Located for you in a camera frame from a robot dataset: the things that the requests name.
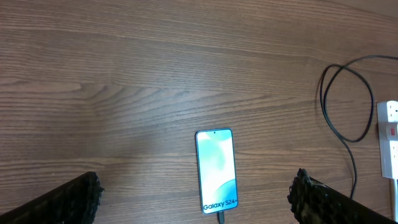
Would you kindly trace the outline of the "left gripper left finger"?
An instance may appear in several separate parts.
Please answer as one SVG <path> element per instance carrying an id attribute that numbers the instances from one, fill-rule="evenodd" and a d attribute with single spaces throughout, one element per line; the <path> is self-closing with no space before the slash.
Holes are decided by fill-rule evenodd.
<path id="1" fill-rule="evenodd" d="M 95 172 L 81 176 L 1 215 L 9 224 L 92 224 L 104 191 Z"/>

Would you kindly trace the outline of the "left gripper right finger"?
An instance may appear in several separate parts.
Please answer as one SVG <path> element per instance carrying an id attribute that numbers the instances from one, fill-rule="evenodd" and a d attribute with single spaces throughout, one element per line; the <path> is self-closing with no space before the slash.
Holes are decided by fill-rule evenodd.
<path id="1" fill-rule="evenodd" d="M 299 169 L 287 196 L 300 224 L 396 224 Z"/>

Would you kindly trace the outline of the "blue Galaxy smartphone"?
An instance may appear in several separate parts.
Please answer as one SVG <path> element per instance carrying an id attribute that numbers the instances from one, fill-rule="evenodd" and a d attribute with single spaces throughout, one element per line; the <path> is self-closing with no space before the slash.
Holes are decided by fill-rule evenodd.
<path id="1" fill-rule="evenodd" d="M 201 210 L 212 214 L 239 205 L 233 132 L 209 129 L 195 134 Z"/>

